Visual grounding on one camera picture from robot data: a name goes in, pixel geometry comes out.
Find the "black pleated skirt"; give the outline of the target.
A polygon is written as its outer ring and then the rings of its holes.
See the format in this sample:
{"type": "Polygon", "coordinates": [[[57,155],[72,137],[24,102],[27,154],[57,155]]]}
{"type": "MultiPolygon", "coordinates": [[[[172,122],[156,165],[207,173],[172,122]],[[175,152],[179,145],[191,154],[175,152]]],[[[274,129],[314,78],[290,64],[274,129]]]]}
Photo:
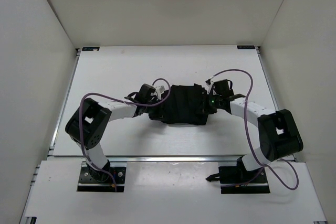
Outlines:
{"type": "Polygon", "coordinates": [[[210,105],[205,88],[192,86],[171,86],[171,92],[163,94],[166,100],[149,110],[149,119],[165,124],[205,125],[209,115],[217,109],[210,105]]]}

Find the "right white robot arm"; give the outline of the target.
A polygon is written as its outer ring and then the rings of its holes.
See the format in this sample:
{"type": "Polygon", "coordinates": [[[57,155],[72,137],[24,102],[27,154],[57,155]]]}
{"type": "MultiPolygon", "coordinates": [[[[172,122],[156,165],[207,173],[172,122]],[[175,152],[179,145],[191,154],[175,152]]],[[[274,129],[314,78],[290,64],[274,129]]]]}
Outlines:
{"type": "Polygon", "coordinates": [[[276,111],[251,102],[245,95],[235,94],[232,81],[227,79],[215,82],[208,79],[206,84],[207,105],[212,112],[222,109],[242,118],[247,135],[249,123],[258,129],[259,147],[238,160],[241,165],[235,169],[235,175],[239,181],[248,182],[255,170],[303,150],[302,138],[289,110],[276,111]]]}

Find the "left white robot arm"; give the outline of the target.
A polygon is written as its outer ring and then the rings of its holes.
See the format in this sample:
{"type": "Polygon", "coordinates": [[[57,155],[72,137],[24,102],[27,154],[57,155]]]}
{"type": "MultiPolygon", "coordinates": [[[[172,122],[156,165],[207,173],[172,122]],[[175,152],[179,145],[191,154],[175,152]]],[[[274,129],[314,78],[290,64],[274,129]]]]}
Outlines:
{"type": "Polygon", "coordinates": [[[92,98],[84,99],[67,122],[65,131],[81,148],[92,177],[101,182],[111,177],[110,162],[100,145],[108,123],[154,111],[169,91],[164,86],[143,84],[138,92],[132,92],[125,97],[127,102],[113,99],[107,103],[99,103],[92,98]]]}

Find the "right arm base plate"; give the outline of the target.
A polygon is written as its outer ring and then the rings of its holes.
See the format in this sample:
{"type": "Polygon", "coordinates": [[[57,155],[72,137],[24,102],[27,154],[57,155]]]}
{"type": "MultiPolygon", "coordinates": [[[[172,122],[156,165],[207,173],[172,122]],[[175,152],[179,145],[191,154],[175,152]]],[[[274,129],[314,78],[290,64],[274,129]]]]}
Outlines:
{"type": "Polygon", "coordinates": [[[264,168],[247,171],[239,158],[235,166],[221,165],[218,173],[209,175],[208,182],[220,182],[221,194],[269,194],[270,188],[264,168]]]}

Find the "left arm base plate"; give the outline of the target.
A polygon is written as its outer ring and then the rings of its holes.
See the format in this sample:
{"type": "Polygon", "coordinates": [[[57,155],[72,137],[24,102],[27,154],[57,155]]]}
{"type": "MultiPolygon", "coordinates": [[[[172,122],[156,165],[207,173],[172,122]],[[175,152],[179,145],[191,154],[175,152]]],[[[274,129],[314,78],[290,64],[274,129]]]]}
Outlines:
{"type": "Polygon", "coordinates": [[[86,163],[83,163],[78,178],[77,191],[79,192],[105,192],[105,193],[123,193],[125,186],[125,176],[127,167],[111,166],[109,173],[112,178],[106,174],[100,174],[99,171],[92,169],[86,163]]]}

